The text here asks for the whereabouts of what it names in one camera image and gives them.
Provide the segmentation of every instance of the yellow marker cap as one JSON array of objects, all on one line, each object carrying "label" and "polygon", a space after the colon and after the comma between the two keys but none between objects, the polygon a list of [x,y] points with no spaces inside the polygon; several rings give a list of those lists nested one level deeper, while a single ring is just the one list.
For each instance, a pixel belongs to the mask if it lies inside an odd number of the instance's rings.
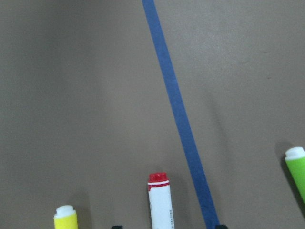
[{"label": "yellow marker cap", "polygon": [[70,205],[56,209],[54,215],[55,229],[78,229],[76,211]]}]

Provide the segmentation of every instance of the white marker barrel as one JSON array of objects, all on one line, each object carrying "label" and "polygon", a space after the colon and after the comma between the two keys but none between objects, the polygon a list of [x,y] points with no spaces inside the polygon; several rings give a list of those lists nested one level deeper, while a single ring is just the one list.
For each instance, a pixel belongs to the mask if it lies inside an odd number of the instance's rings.
[{"label": "white marker barrel", "polygon": [[166,173],[149,175],[148,196],[152,229],[174,229],[170,181]]}]

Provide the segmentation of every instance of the gray floor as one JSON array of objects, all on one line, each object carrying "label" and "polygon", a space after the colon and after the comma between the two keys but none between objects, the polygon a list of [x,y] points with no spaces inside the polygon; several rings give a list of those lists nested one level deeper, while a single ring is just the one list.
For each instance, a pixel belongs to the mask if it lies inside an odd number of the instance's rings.
[{"label": "gray floor", "polygon": [[[305,145],[303,0],[156,0],[220,221],[304,228],[283,163]],[[177,229],[205,228],[140,0],[0,3],[0,228],[150,229],[171,180]]]}]

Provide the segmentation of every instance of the green marker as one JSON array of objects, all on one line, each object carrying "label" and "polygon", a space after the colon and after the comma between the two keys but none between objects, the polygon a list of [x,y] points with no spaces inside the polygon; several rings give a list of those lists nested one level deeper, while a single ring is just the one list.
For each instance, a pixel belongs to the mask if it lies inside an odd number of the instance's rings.
[{"label": "green marker", "polygon": [[285,161],[305,203],[305,151],[303,147],[288,149]]}]

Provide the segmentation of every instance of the black object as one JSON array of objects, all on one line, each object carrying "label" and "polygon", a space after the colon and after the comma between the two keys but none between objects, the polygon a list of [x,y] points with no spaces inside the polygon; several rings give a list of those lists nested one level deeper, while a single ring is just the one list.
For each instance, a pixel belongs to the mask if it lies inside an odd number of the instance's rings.
[{"label": "black object", "polygon": [[226,225],[217,225],[215,229],[228,229]]},{"label": "black object", "polygon": [[111,229],[123,229],[123,226],[122,225],[112,226]]}]

